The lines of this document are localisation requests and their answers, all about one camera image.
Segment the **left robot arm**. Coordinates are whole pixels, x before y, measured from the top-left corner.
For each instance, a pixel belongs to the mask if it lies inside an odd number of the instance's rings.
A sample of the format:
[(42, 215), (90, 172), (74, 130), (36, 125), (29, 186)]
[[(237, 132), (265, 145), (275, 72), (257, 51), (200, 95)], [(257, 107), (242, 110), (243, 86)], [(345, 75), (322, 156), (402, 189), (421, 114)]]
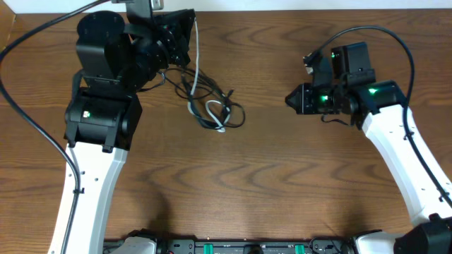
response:
[(114, 188), (142, 113), (138, 93), (171, 65), (186, 66), (196, 14), (127, 1), (77, 26), (82, 68), (66, 108), (64, 189), (50, 253), (101, 253)]

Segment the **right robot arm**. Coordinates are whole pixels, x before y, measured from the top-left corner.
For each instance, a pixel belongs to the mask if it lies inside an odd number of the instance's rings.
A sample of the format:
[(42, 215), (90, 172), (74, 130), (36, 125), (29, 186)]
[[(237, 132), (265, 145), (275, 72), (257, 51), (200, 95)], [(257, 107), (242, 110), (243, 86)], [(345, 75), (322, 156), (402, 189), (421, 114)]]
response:
[(407, 97), (392, 80), (376, 81), (367, 44), (359, 42), (303, 58), (310, 83), (285, 98), (297, 114), (347, 114), (383, 157), (405, 201), (413, 228), (401, 235), (353, 236), (342, 253), (450, 253), (451, 181), (420, 135)]

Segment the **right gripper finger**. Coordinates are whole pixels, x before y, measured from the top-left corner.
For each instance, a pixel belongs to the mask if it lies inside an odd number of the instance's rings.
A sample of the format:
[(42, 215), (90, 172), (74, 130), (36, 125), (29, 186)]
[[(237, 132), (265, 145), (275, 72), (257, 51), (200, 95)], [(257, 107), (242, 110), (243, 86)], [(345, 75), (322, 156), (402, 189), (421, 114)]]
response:
[(299, 102), (288, 101), (287, 105), (293, 108), (297, 114), (302, 113), (302, 105)]
[(298, 85), (289, 95), (285, 97), (286, 103), (301, 103), (304, 98), (304, 84)]

